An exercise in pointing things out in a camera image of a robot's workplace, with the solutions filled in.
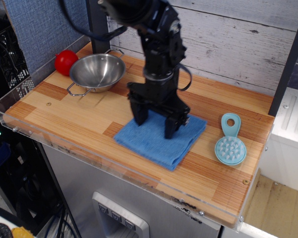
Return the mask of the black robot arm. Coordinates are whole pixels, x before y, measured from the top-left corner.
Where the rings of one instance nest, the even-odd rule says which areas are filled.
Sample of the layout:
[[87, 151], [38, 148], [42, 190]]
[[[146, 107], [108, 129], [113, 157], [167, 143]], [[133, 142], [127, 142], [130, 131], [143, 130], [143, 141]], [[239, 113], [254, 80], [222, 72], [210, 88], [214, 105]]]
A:
[[98, 41], [110, 41], [129, 27], [137, 30], [145, 54], [145, 82], [129, 82], [128, 98], [134, 119], [142, 125], [152, 110], [165, 117], [164, 136], [171, 139], [182, 125], [188, 123], [190, 108], [178, 97], [179, 70], [185, 59], [186, 47], [181, 39], [178, 13], [166, 0], [100, 0], [100, 9], [120, 27], [98, 35], [75, 25], [63, 0], [61, 10], [77, 32]]

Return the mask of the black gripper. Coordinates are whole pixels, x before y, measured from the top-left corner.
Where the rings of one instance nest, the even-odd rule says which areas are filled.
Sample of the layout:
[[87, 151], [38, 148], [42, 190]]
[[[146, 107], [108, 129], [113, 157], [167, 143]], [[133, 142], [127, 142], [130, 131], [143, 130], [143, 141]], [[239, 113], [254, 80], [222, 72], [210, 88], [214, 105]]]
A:
[[145, 78], [145, 83], [129, 82], [128, 98], [134, 120], [142, 125], [148, 118], [148, 111], [155, 111], [165, 120], [164, 137], [171, 139], [182, 125], [188, 123], [190, 108], [178, 97], [179, 73], [173, 73], [162, 81]]

